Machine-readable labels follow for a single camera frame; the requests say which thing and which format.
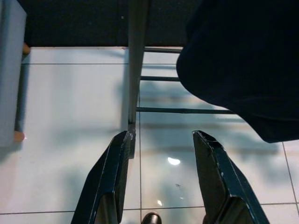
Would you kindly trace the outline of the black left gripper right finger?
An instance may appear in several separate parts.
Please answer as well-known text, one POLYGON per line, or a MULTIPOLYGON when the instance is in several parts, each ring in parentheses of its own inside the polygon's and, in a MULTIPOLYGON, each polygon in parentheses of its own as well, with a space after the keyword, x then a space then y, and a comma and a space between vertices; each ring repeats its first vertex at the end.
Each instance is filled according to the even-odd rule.
POLYGON ((251 185, 211 135, 193 131, 203 224, 270 224, 251 185))

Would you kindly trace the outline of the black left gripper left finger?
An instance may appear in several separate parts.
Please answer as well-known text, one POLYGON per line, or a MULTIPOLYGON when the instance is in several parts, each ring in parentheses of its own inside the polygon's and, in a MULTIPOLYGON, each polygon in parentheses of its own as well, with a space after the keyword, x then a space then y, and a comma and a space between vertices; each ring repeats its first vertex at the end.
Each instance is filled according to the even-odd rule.
POLYGON ((85 180, 71 224, 121 223, 132 138, 129 131, 113 137, 85 180))

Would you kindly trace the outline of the black robot foot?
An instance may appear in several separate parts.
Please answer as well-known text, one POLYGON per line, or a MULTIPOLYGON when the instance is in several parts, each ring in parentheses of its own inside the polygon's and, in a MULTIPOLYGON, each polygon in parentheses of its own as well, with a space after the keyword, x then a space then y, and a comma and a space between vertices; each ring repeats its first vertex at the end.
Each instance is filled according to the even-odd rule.
POLYGON ((155 212, 150 212, 144 216, 141 224, 162 224, 162 219, 159 216, 159 214, 155 212))

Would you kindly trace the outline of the black metal clothes rack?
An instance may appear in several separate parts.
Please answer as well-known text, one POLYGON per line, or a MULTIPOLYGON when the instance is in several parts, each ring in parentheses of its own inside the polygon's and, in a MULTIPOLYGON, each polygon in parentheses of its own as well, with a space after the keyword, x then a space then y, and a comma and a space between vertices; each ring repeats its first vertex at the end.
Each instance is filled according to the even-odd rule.
POLYGON ((136 113, 181 113, 181 114, 233 114, 229 110, 215 109, 186 109, 186 108, 154 108, 138 107, 140 81, 169 81, 178 82, 177 77, 149 77, 142 76, 144 52, 178 54, 180 49, 163 49, 145 46, 145 36, 150 14, 151 0, 128 0, 128 74, 129 74, 129 107, 128 130, 133 137, 129 145, 129 158, 135 157, 136 113))

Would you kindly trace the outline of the navy blue t-shirt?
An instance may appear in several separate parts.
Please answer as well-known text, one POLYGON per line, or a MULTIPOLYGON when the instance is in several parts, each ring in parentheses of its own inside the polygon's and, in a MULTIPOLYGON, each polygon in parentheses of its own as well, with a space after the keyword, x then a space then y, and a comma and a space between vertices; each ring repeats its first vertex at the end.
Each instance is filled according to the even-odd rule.
POLYGON ((299 140, 299 0, 200 0, 176 70, 266 142, 299 140))

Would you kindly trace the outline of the grey upholstered ottoman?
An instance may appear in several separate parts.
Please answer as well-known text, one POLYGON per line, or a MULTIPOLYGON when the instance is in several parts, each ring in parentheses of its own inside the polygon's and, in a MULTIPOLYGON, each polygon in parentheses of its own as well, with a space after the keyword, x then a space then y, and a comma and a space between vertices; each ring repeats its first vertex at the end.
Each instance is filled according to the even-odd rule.
POLYGON ((17 0, 0 0, 0 147, 14 141, 26 17, 17 0))

